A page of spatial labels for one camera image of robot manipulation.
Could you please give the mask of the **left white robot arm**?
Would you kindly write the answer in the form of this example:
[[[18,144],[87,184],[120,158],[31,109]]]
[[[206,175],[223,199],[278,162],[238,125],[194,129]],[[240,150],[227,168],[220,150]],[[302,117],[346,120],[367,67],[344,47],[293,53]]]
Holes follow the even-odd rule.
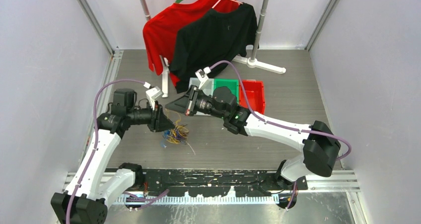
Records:
[[[70,184],[54,193],[51,206],[62,224],[103,224],[109,207],[127,189],[140,190],[145,184],[142,166],[124,162],[115,174],[101,184],[109,160],[125,132],[134,125],[146,125],[151,132],[173,129],[174,123],[164,114],[156,99],[158,87],[146,91],[146,107],[136,104],[137,93],[121,88],[113,93],[107,111],[96,120],[93,139]]]

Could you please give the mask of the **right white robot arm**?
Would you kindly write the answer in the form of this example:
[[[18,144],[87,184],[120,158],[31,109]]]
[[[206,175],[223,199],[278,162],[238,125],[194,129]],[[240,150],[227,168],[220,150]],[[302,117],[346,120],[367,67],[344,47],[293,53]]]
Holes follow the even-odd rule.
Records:
[[[213,95],[206,95],[192,85],[183,96],[165,107],[186,116],[200,112],[221,118],[224,127],[235,135],[261,137],[298,150],[300,155],[281,162],[277,170],[276,183],[281,189],[289,189],[298,178],[308,174],[332,175],[341,145],[324,122],[309,125],[273,119],[240,106],[236,99],[226,86],[217,88]]]

